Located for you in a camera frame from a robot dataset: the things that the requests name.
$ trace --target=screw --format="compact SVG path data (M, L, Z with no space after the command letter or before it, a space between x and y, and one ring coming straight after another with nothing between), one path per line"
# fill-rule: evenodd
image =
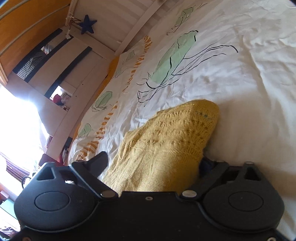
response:
M194 198L197 196L197 193L193 190L186 190L182 192L183 197Z
M112 190L106 190L101 193L101 196L104 198L112 198L112 197L115 197L115 195L116 195L116 192Z

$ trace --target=white bed sheet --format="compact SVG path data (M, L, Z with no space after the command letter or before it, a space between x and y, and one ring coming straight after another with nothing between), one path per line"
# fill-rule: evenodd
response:
M112 161L124 134L157 111L192 99L211 100L218 104L221 117L205 155L232 165L255 162L285 202L278 229L293 240L295 23L296 9L288 0L178 4L151 30L151 41L141 40L120 56L117 73L121 74L102 93L116 93L107 103L110 107L85 115L69 162L80 159L83 152L87 153L83 159L89 159L100 151ZM135 56L126 61L134 50ZM141 56L144 60L134 68ZM84 134L86 124L91 131Z

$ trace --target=star decoration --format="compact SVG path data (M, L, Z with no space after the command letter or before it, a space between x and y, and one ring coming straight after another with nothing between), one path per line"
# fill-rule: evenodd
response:
M96 20L90 21L89 16L85 15L84 21L81 23L78 23L80 27L82 27L81 34L84 34L86 31L90 33L94 33L94 30L92 29L92 26L96 23Z

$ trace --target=striped curtain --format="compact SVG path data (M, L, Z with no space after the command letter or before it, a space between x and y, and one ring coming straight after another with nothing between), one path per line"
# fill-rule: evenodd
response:
M6 171L12 175L15 179L21 181L23 177L28 176L30 172L27 169L17 166L14 164L7 156L5 156L2 152L0 155L3 156L6 160Z

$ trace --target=white paneled wall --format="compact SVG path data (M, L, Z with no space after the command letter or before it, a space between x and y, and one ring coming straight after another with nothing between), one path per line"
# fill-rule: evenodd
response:
M86 14L93 25L92 37L116 51L144 12L159 0L78 0L74 16L81 20ZM147 21L128 45L132 47L163 17L179 0L167 0Z

